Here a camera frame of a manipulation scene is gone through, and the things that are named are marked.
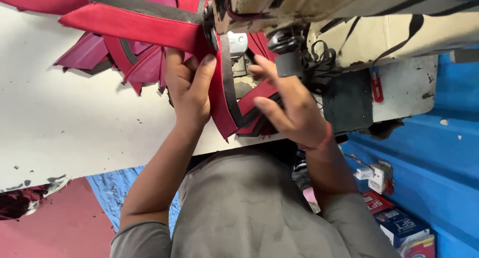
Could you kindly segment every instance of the pink floor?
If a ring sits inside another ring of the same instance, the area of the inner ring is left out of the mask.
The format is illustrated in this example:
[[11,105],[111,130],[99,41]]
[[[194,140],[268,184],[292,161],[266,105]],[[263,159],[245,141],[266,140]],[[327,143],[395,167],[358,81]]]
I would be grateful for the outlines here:
[[107,258],[111,223],[85,178],[68,183],[20,221],[0,221],[2,258]]

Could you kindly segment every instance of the person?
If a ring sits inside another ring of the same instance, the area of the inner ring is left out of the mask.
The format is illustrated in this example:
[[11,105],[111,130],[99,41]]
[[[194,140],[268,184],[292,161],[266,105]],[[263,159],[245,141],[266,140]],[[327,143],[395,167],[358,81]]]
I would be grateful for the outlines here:
[[[250,71],[268,77],[283,100],[254,99],[274,127],[304,145],[320,206],[314,214],[291,169],[261,151],[218,152],[185,171],[210,119],[208,89],[216,65],[168,49],[166,80],[176,124],[133,183],[121,210],[113,258],[146,257],[399,257],[360,195],[331,128],[297,77],[278,78],[276,65],[255,56]],[[172,239],[169,207],[182,204]]]

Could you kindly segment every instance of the hand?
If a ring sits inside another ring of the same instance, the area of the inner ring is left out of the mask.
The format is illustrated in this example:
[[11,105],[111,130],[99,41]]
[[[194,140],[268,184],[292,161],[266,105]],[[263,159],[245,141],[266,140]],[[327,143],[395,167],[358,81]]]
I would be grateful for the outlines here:
[[166,84],[176,113],[176,126],[182,130],[202,130],[210,118],[208,89],[216,67],[216,58],[208,54],[200,64],[184,52],[166,50]]
[[326,137],[326,121],[321,115],[311,93],[298,77],[278,78],[276,65],[266,58],[255,55],[258,65],[251,65],[249,71],[256,77],[270,78],[281,95],[285,110],[266,98],[256,97],[257,108],[270,120],[272,125],[290,140],[307,146],[318,147]]

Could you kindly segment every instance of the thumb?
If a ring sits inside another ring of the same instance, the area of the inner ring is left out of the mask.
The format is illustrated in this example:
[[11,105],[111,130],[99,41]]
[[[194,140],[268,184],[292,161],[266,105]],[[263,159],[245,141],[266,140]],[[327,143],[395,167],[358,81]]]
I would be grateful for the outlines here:
[[266,97],[255,97],[253,102],[257,108],[268,118],[278,132],[287,135],[294,128],[293,123],[284,114],[284,111],[273,100]]
[[198,69],[196,69],[195,78],[191,84],[190,91],[193,91],[198,95],[208,95],[208,89],[213,73],[215,72],[215,67],[215,56],[212,54],[205,56],[198,66]]

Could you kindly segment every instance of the red thread bracelet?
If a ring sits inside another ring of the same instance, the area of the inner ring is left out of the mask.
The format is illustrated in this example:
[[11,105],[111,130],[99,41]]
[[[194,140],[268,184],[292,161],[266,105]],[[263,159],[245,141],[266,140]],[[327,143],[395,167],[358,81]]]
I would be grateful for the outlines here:
[[331,141],[331,138],[332,138],[332,126],[327,120],[325,120],[325,122],[326,122],[326,136],[324,137],[323,141],[321,141],[321,143],[318,146],[314,148],[310,148],[302,144],[298,144],[298,146],[302,147],[305,151],[314,151],[314,150],[321,150],[326,148],[326,145],[329,143],[329,141]]

